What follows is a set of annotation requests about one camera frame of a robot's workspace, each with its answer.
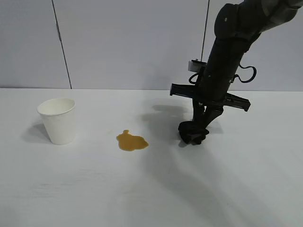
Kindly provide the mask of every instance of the coffee spill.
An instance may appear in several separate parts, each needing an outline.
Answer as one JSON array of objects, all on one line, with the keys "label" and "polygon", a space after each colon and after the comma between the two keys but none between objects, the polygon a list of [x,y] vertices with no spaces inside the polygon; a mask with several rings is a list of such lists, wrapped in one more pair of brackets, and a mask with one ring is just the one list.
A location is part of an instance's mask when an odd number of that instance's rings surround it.
[{"label": "coffee spill", "polygon": [[133,151],[144,149],[148,146],[148,143],[141,136],[133,136],[128,134],[129,130],[124,130],[122,134],[117,136],[119,141],[119,148],[126,151]]}]

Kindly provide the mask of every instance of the cup rim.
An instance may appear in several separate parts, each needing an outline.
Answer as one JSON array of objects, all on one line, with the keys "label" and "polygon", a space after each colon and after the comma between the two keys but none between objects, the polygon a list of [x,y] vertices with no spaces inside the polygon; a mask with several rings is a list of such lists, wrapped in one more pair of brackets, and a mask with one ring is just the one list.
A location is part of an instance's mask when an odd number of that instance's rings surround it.
[{"label": "cup rim", "polygon": [[[41,112],[39,111],[39,107],[40,107],[41,105],[43,105],[43,104],[45,104],[45,103],[47,103],[47,102],[53,101],[53,100],[58,100],[58,99],[68,99],[68,100],[71,100],[71,101],[73,102],[72,108],[70,108],[70,109],[68,109],[68,110],[66,110],[66,111],[64,111],[64,112],[62,112],[62,113],[59,113],[59,114],[58,114],[58,113],[46,114],[46,113],[41,113]],[[37,112],[38,112],[40,115],[43,115],[43,116],[58,116],[58,115],[62,115],[62,114],[68,113],[69,111],[73,110],[73,109],[75,108],[75,106],[76,106],[75,100],[73,100],[73,99],[71,99],[71,98],[51,98],[51,99],[48,99],[48,100],[42,102],[42,103],[37,107]]]}]

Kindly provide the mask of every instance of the table surface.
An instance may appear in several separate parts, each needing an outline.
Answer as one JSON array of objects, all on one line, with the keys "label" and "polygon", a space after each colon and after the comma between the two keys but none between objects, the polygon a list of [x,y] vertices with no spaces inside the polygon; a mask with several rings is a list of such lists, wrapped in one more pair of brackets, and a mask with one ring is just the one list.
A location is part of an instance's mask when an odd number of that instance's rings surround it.
[{"label": "table surface", "polygon": [[[301,227],[303,92],[234,92],[200,146],[168,91],[0,89],[1,227]],[[76,101],[78,134],[53,145],[36,112]],[[149,147],[118,147],[124,129]]]}]

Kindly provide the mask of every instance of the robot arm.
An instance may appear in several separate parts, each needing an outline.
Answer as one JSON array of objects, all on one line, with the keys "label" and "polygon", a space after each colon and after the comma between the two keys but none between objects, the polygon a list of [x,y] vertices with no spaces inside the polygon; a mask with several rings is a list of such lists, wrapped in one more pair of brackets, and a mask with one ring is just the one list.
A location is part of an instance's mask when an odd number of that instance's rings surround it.
[{"label": "robot arm", "polygon": [[206,126],[223,113],[224,105],[248,111],[249,100],[227,93],[244,53],[262,32],[293,19],[301,6],[303,0],[244,0],[220,10],[208,62],[195,61],[201,67],[195,85],[172,84],[170,91],[193,99],[193,121],[179,125],[184,142],[200,144],[209,133]]}]

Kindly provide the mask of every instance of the paper cup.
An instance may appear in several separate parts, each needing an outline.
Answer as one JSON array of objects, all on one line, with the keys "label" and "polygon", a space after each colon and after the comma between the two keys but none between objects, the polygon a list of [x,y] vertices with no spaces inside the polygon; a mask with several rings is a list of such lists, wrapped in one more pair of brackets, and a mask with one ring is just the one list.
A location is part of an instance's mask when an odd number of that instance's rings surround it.
[{"label": "paper cup", "polygon": [[69,98],[55,98],[37,107],[49,138],[53,144],[70,143],[76,135],[75,101]]}]

